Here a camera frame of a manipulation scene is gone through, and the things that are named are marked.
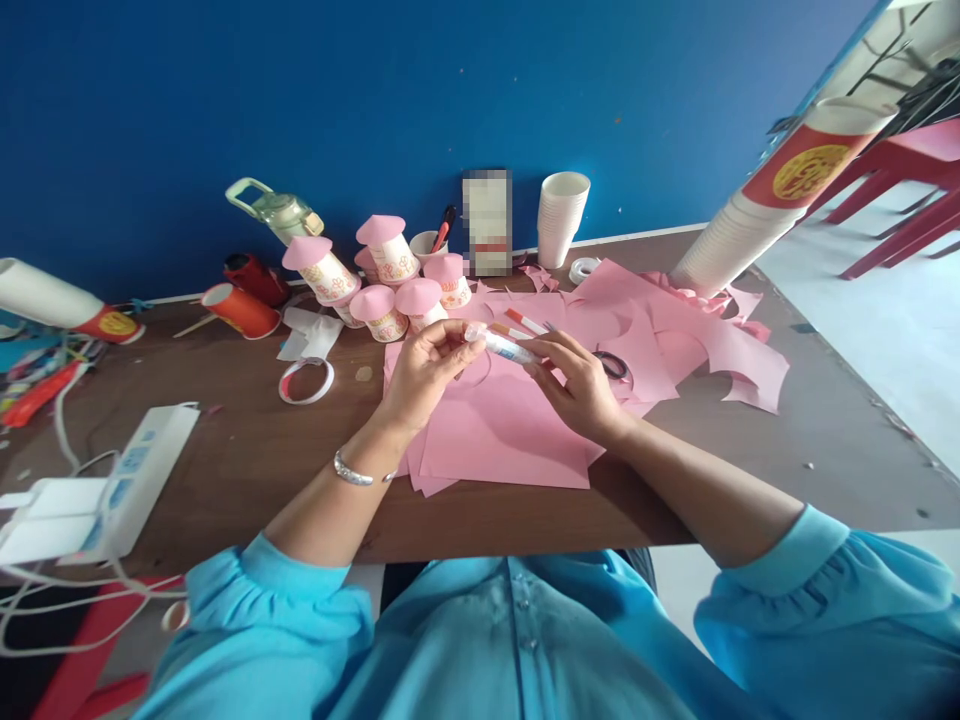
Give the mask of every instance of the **hand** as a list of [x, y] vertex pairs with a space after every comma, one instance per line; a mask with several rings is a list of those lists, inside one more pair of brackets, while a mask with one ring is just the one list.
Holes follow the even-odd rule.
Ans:
[[[542, 364], [528, 363], [523, 369], [567, 427], [608, 450], [626, 437], [633, 421], [613, 396], [603, 364], [583, 345], [564, 332], [520, 340], [518, 344], [547, 358]], [[553, 375], [554, 368], [566, 377], [566, 385]]]
[[482, 340], [464, 343], [466, 327], [466, 320], [439, 320], [404, 340], [390, 387], [377, 408], [382, 422], [412, 435], [426, 427], [447, 383], [486, 348]]

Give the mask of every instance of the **person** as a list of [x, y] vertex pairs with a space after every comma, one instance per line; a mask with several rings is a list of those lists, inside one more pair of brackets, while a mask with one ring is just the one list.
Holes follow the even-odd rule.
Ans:
[[[189, 626], [138, 717], [956, 711], [960, 611], [947, 567], [627, 414], [600, 362], [563, 333], [524, 342], [544, 358], [526, 369], [563, 421], [629, 462], [722, 569], [695, 618], [713, 662], [613, 551], [436, 561], [374, 625], [368, 593], [344, 577], [389, 487], [381, 479], [484, 352], [462, 342], [464, 329], [444, 320], [407, 338], [383, 402], [338, 453], [341, 472], [328, 463], [247, 548], [187, 575]], [[351, 472], [374, 481], [354, 484]]]

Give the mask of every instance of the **wooden table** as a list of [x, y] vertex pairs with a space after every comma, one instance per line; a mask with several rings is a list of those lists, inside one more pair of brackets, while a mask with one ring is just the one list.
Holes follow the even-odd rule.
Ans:
[[[696, 235], [572, 254], [666, 271]], [[532, 289], [526, 276], [490, 284], [504, 282], [514, 290]], [[773, 330], [771, 346], [792, 363], [781, 415], [720, 402], [729, 378], [701, 370], [680, 385], [679, 400], [661, 403], [648, 419], [850, 524], [877, 531], [960, 526], [955, 480], [929, 466], [925, 449], [894, 428], [885, 408], [871, 404], [869, 390], [818, 335], [795, 329], [803, 318], [768, 283], [748, 276], [738, 284], [767, 293], [754, 317]], [[227, 546], [248, 542], [364, 423], [382, 394], [383, 346], [365, 331], [345, 330], [331, 352], [336, 381], [327, 397], [294, 407], [277, 396], [285, 365], [275, 357], [286, 333], [248, 342], [214, 323], [171, 339], [202, 314], [188, 304], [150, 311], [144, 338], [112, 348], [95, 376], [66, 401], [69, 437], [81, 458], [122, 449], [152, 406], [190, 400], [207, 409], [223, 406], [205, 413], [193, 431], [125, 560], [133, 574], [183, 572]], [[372, 377], [357, 380], [364, 368]], [[67, 472], [49, 418], [41, 415], [7, 438], [12, 444], [0, 455], [6, 463], [0, 490], [23, 490], [34, 479]], [[26, 469], [30, 479], [17, 481]], [[357, 559], [520, 555], [691, 539], [619, 461], [601, 458], [590, 479], [590, 491], [461, 482], [430, 499], [414, 493], [407, 480], [395, 480]]]

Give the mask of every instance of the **white baseboard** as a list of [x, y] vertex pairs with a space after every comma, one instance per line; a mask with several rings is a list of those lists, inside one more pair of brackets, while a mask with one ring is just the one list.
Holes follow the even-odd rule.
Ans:
[[[641, 233], [629, 233], [627, 235], [611, 235], [610, 237], [605, 238], [594, 238], [592, 240], [574, 240], [571, 247], [587, 247], [589, 245], [606, 245], [611, 242], [620, 242], [621, 240], [640, 240], [646, 237], [657, 237], [659, 235], [673, 235], [674, 233], [680, 232], [693, 232], [695, 230], [703, 230], [708, 223], [694, 223], [693, 225], [680, 225], [673, 228], [663, 228], [661, 230], [645, 230]], [[514, 255], [520, 255], [525, 252], [536, 252], [537, 248], [524, 248], [521, 250], [514, 250]], [[300, 285], [306, 285], [306, 280], [288, 280], [288, 285], [297, 287]], [[172, 302], [189, 302], [190, 300], [199, 300], [203, 296], [203, 293], [193, 293], [191, 295], [173, 295], [171, 297], [165, 298], [156, 298], [155, 300], [148, 300], [154, 305], [164, 305], [166, 303]]]

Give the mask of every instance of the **blue shirt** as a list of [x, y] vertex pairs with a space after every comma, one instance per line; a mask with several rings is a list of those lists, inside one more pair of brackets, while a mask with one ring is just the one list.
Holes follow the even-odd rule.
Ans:
[[376, 626], [346, 573], [263, 536], [192, 570], [137, 717], [914, 718], [958, 699], [950, 570], [811, 507], [701, 602], [714, 662], [610, 551], [435, 562]]

